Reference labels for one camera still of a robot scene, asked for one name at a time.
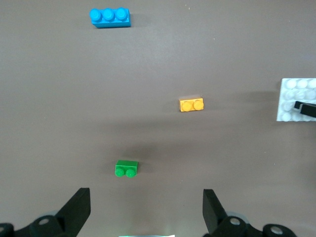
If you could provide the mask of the brown table cover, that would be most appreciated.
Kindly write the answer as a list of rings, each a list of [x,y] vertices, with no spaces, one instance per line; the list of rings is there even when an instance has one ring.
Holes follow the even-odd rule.
[[[91,24],[120,7],[131,27]],[[316,78],[316,0],[0,0],[0,222],[88,187],[78,237],[202,237],[213,189],[316,237],[316,122],[276,120],[282,78]]]

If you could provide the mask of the yellow two-stud block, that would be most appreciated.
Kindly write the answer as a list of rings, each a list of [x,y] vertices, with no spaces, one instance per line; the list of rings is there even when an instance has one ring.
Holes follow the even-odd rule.
[[[179,100],[180,112],[201,111],[203,109],[204,109],[203,98],[191,98],[191,99]]]

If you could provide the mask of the white studded base plate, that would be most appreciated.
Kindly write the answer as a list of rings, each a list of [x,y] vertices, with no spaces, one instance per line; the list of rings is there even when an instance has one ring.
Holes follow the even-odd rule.
[[[284,78],[281,80],[277,121],[316,121],[315,117],[304,115],[296,102],[316,105],[316,78]]]

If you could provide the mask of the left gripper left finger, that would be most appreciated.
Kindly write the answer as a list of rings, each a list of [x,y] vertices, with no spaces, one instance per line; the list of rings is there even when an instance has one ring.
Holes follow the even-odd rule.
[[[80,188],[55,214],[30,225],[31,237],[76,237],[91,213],[90,189]]]

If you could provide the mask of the blue three-stud block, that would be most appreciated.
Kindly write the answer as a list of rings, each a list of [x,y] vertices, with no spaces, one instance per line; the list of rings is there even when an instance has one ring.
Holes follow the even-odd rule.
[[[96,28],[131,27],[130,12],[127,8],[91,9],[89,13],[91,24]]]

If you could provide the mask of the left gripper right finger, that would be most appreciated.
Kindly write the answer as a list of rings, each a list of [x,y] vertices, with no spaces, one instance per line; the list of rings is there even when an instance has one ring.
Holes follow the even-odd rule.
[[[249,223],[226,213],[212,189],[203,190],[202,214],[208,230],[202,237],[258,237]]]

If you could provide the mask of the green two-stud block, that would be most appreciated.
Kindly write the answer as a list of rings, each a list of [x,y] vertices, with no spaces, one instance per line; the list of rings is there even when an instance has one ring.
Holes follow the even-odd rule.
[[[133,178],[137,175],[138,164],[137,161],[118,160],[115,165],[115,175],[117,177]]]

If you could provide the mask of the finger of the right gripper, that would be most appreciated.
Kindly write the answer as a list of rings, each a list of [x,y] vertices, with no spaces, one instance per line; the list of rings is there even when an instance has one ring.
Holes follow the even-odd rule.
[[[296,101],[294,104],[294,108],[298,109],[300,114],[306,116],[316,116],[316,104]]]

